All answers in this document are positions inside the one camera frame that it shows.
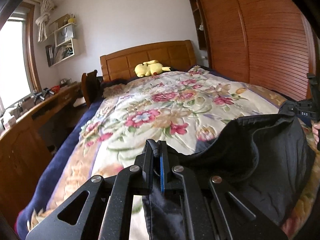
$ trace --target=floral comforter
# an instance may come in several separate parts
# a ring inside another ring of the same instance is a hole
[[[285,98],[262,87],[231,82],[196,66],[188,73],[168,72],[106,88],[105,100],[82,127],[79,143],[47,205],[34,212],[31,230],[91,176],[116,175],[134,163],[147,138],[165,140],[186,155],[198,140],[214,139],[232,119],[273,114]],[[308,142],[316,149],[310,130]],[[307,220],[320,181],[319,152],[312,176],[282,229],[293,237]],[[135,196],[130,239],[148,239],[140,196]]]

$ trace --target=hand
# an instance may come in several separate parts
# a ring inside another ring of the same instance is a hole
[[[312,124],[312,133],[313,133],[313,138],[315,139],[316,143],[319,142],[319,129],[320,129],[320,122],[314,122],[311,121]]]

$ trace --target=red basket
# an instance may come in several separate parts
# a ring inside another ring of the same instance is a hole
[[[58,93],[60,90],[60,86],[55,86],[53,88],[51,88],[51,91],[53,91],[55,94]]]

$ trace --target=window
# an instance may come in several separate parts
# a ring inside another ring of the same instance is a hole
[[[33,52],[34,8],[21,3],[0,30],[0,117],[34,90],[41,91]]]
[[[23,21],[7,21],[0,30],[0,98],[4,108],[29,96],[24,57],[25,26]]]

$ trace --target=yellow plush toy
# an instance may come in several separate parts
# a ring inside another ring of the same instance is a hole
[[[148,77],[161,74],[162,71],[170,71],[170,67],[164,67],[157,60],[151,60],[137,65],[134,71],[138,77]]]

